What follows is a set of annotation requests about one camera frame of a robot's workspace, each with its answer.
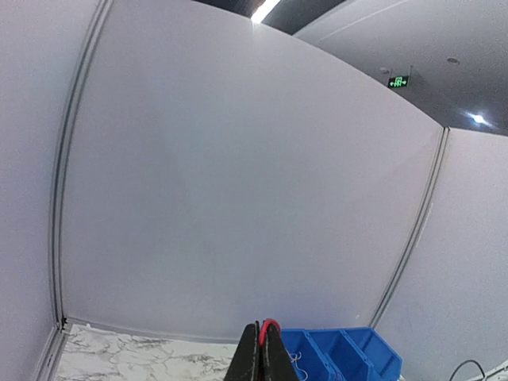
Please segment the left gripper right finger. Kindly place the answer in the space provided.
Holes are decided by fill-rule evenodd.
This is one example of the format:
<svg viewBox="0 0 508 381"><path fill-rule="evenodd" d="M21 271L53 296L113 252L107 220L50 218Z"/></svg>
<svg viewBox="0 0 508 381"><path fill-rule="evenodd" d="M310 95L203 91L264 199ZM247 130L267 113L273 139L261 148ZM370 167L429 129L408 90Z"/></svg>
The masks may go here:
<svg viewBox="0 0 508 381"><path fill-rule="evenodd" d="M278 326L264 323L261 327L261 379L266 381L296 380L296 373L283 344Z"/></svg>

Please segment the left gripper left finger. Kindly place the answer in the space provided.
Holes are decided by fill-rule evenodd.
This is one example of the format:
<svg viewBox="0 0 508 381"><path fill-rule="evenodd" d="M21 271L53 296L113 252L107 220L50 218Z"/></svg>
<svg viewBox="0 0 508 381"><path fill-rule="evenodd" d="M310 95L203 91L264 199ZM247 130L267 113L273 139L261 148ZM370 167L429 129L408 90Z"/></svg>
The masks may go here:
<svg viewBox="0 0 508 381"><path fill-rule="evenodd" d="M260 377L260 323L247 324L226 372L225 381L257 381Z"/></svg>

